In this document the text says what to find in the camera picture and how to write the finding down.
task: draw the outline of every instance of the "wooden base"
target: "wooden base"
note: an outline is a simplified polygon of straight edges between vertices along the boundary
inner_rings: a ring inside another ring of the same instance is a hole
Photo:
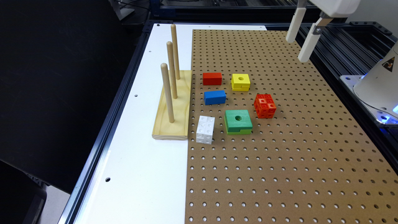
[[[152,138],[160,140],[186,140],[188,138],[189,103],[191,95],[192,71],[180,71],[177,80],[177,99],[172,99],[174,123],[170,123],[167,114],[164,89],[159,100]]]

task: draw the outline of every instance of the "red block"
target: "red block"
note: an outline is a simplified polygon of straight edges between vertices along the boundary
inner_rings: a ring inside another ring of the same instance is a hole
[[[222,82],[221,72],[203,73],[203,85],[221,85]]]
[[[258,118],[273,118],[276,111],[274,100],[270,94],[257,94],[254,108]]]

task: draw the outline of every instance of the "cube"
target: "cube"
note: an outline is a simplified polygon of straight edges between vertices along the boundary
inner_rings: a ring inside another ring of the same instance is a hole
[[[226,94],[224,90],[207,91],[205,92],[205,105],[222,104],[225,103]]]
[[[215,118],[200,116],[197,128],[197,143],[211,144]]]
[[[203,85],[221,85],[222,82],[221,72],[203,73]]]
[[[227,134],[251,134],[253,125],[248,110],[226,110],[224,115]]]
[[[257,94],[254,108],[258,118],[273,118],[276,111],[276,105],[270,94]]]
[[[249,91],[250,78],[248,74],[232,74],[231,86],[233,91]]]

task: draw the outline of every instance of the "pegboard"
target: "pegboard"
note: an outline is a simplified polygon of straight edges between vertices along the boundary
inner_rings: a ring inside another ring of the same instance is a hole
[[[398,223],[398,177],[300,47],[282,31],[194,30],[185,223]],[[221,86],[203,86],[221,72]],[[250,90],[232,91],[233,73]],[[225,104],[205,105],[205,91]],[[258,119],[256,94],[277,111]],[[252,134],[228,136],[225,110],[248,110]],[[199,115],[213,144],[195,142]]]

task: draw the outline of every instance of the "blue block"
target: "blue block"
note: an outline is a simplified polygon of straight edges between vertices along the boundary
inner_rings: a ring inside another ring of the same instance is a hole
[[[205,105],[225,103],[226,95],[224,90],[205,92]]]

